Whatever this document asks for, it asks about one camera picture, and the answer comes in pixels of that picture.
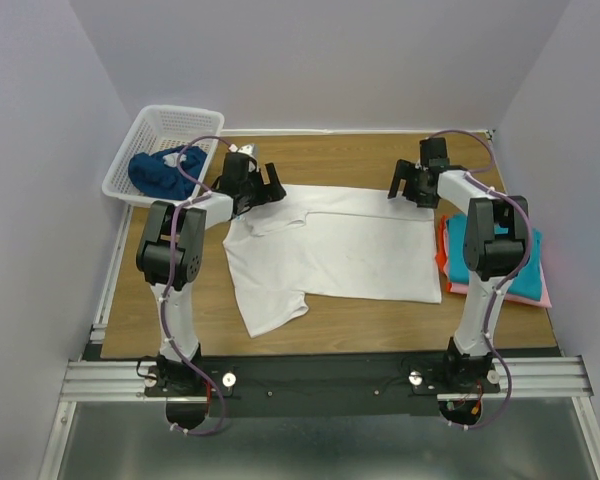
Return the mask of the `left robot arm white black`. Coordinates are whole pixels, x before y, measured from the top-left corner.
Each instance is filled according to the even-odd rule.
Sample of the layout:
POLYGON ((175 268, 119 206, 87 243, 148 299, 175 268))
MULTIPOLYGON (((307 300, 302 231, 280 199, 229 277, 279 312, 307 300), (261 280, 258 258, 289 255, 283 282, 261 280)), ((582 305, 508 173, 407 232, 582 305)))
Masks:
POLYGON ((202 380, 200 368, 191 363, 200 347, 192 291, 201 269, 206 230, 285 197, 275 165, 259 166, 252 154, 238 150, 225 155, 221 175, 208 193, 178 203, 156 201, 149 208, 136 267, 156 301, 159 354, 175 362, 167 382, 177 393, 194 393, 202 380))

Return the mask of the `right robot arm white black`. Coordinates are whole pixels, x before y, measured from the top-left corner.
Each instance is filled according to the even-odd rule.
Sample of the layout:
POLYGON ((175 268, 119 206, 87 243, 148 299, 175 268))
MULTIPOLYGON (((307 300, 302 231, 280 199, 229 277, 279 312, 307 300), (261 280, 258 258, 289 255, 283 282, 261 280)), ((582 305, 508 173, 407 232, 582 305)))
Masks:
POLYGON ((460 324, 433 370, 447 389, 460 392, 486 380, 492 368, 493 337, 505 295, 533 249, 528 203, 453 165, 446 140, 438 135, 420 142, 418 162, 396 162, 388 197, 398 195, 429 209, 444 199, 466 216, 463 260, 469 289, 460 324))

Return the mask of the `white t shirt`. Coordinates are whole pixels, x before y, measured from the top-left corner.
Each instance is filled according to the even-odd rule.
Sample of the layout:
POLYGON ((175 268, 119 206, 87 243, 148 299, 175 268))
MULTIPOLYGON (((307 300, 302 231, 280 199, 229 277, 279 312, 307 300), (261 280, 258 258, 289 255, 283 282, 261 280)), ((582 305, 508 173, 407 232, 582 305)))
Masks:
POLYGON ((305 315, 306 295, 441 302, 432 210, 374 189, 286 192, 239 215, 223 241, 250 337, 305 315))

